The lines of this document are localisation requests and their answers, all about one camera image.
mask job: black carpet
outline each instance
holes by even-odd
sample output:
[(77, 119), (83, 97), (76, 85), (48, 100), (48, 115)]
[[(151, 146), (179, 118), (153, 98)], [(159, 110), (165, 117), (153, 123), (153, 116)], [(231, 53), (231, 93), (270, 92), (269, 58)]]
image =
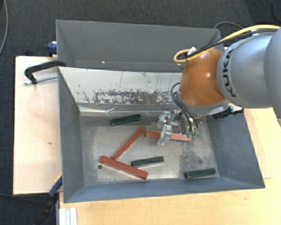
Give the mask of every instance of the black carpet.
[[(212, 28), (222, 21), (241, 26), (281, 25), (281, 0), (273, 0), (274, 16), (270, 0), (6, 0), (6, 3), (9, 32), (0, 58), (0, 193), (10, 195), (13, 190), (14, 57), (24, 55), (28, 49), (35, 56), (47, 56), (46, 44), (56, 40), (56, 19), (202, 28)], [(3, 0), (0, 0), (0, 44), (5, 22)], [(229, 25), (220, 27), (223, 36), (236, 29)], [(41, 196), (0, 196), (0, 225), (30, 225), (44, 202)], [(44, 225), (54, 224), (54, 217), (52, 213)]]

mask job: dark green bar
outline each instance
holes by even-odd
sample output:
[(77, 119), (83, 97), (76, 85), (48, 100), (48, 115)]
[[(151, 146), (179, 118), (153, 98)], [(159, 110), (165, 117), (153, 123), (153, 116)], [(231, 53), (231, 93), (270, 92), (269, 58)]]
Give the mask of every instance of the dark green bar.
[(214, 175), (215, 173), (216, 173), (216, 171), (214, 168), (202, 169), (202, 170), (186, 172), (185, 178), (186, 179), (198, 178), (198, 177)]
[(136, 160), (131, 162), (132, 167), (145, 167), (145, 166), (151, 166), (163, 163), (164, 159), (163, 157), (152, 157), (152, 158), (146, 158), (141, 160)]
[(129, 123), (129, 122), (136, 122), (136, 121), (139, 121), (139, 120), (141, 120), (141, 115), (135, 114), (135, 115), (125, 116), (125, 117), (122, 117), (122, 118), (111, 119), (111, 125), (117, 126), (117, 125)]

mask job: red bar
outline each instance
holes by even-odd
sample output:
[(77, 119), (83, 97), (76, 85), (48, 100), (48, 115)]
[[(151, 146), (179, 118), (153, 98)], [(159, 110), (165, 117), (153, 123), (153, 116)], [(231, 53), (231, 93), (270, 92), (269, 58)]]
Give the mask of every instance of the red bar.
[(109, 157), (106, 157), (106, 156), (101, 156), (100, 160), (99, 160), (99, 163), (102, 163), (102, 164), (107, 165), (109, 167), (112, 167), (112, 168), (121, 170), (123, 172), (129, 173), (130, 175), (133, 175), (135, 177), (138, 177), (138, 178), (141, 178), (141, 179), (144, 179), (144, 180), (147, 179), (147, 177), (148, 177), (147, 172), (145, 172), (141, 169), (129, 166), (125, 163), (121, 163), (119, 161), (113, 160), (113, 159), (111, 159)]
[[(160, 132), (156, 132), (156, 131), (146, 131), (145, 132), (145, 137), (153, 137), (153, 138), (159, 138), (160, 137)], [(171, 140), (177, 140), (177, 141), (191, 141), (192, 137), (187, 138), (187, 136), (185, 135), (181, 135), (181, 134), (173, 134), (170, 137)]]
[(116, 151), (115, 154), (112, 155), (112, 159), (117, 160), (130, 146), (136, 139), (140, 137), (140, 135), (146, 131), (145, 126), (141, 126), (123, 145)]

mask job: wooden table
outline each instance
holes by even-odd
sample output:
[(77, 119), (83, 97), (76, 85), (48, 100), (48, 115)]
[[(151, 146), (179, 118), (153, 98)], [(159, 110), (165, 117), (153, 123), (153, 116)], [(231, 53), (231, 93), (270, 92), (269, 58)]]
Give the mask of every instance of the wooden table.
[[(52, 59), (16, 58), (14, 194), (48, 192), (61, 172), (57, 80), (22, 84), (26, 67)], [(245, 116), (265, 189), (81, 203), (63, 203), (61, 193), (59, 205), (76, 207), (79, 225), (281, 225), (281, 128), (273, 109)]]

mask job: yellow cable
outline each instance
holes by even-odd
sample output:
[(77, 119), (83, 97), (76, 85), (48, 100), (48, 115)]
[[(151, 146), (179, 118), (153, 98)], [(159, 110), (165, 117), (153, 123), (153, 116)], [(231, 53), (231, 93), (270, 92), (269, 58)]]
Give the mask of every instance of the yellow cable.
[[(275, 29), (275, 30), (277, 30), (277, 29), (279, 29), (279, 28), (280, 28), (279, 26), (274, 26), (274, 25), (256, 25), (256, 26), (251, 26), (251, 27), (248, 27), (248, 28), (241, 29), (241, 30), (239, 30), (239, 31), (237, 31), (237, 32), (234, 32), (234, 33), (232, 33), (232, 34), (230, 34), (230, 35), (224, 37), (224, 38), (221, 39), (219, 42), (228, 40), (228, 39), (230, 39), (230, 38), (234, 38), (234, 37), (236, 37), (236, 36), (238, 36), (238, 35), (240, 35), (240, 34), (242, 34), (242, 33), (245, 33), (245, 32), (251, 31), (251, 30), (258, 30), (258, 29)], [(206, 53), (207, 51), (211, 50), (212, 48), (213, 48), (213, 47), (208, 48), (208, 49), (206, 49), (205, 51), (202, 51), (201, 53), (198, 53), (198, 54), (196, 54), (196, 55), (194, 55), (194, 56), (192, 56), (192, 57), (189, 57), (189, 58), (187, 58), (187, 59), (178, 60), (178, 59), (176, 58), (177, 56), (179, 56), (179, 55), (181, 55), (181, 54), (186, 53), (186, 52), (189, 51), (189, 49), (181, 50), (181, 51), (177, 52), (176, 55), (174, 56), (174, 61), (175, 61), (176, 63), (184, 63), (184, 62), (190, 61), (190, 60), (192, 60), (192, 59), (195, 59), (196, 57), (199, 57), (199, 56), (202, 55), (203, 53)]]

